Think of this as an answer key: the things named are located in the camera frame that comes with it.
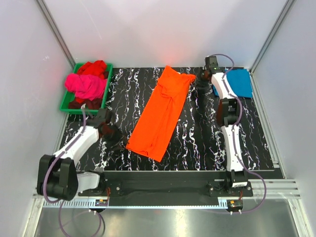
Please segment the orange t shirt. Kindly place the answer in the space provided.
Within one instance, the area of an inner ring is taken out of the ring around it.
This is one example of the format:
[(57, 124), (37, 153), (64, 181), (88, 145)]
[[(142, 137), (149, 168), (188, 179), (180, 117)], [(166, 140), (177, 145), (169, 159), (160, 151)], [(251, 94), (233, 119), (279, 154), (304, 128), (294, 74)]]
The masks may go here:
[(184, 107), (193, 74), (166, 66), (128, 140), (126, 148), (160, 162)]

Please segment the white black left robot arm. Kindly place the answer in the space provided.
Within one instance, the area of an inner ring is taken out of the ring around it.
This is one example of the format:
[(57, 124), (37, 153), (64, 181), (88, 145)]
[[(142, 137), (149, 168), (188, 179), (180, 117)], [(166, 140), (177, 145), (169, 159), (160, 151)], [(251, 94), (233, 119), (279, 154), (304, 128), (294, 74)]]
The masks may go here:
[(72, 200), (76, 194), (91, 190), (102, 195), (107, 188), (101, 175), (95, 171), (77, 173), (76, 166), (87, 150), (100, 138), (113, 147), (123, 141), (123, 133), (115, 124), (84, 124), (75, 136), (52, 155), (39, 160), (37, 193), (49, 203)]

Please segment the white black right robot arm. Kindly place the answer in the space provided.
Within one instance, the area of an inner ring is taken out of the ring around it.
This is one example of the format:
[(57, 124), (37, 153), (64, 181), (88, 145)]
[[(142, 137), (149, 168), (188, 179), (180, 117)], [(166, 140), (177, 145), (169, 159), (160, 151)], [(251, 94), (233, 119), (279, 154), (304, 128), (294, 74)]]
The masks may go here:
[(242, 116), (241, 101), (227, 80), (226, 70), (219, 67), (205, 70), (201, 73), (200, 79), (210, 81), (216, 88), (220, 99), (216, 120), (224, 135), (227, 155), (224, 190), (228, 195), (235, 196), (248, 183), (239, 141), (239, 124)]

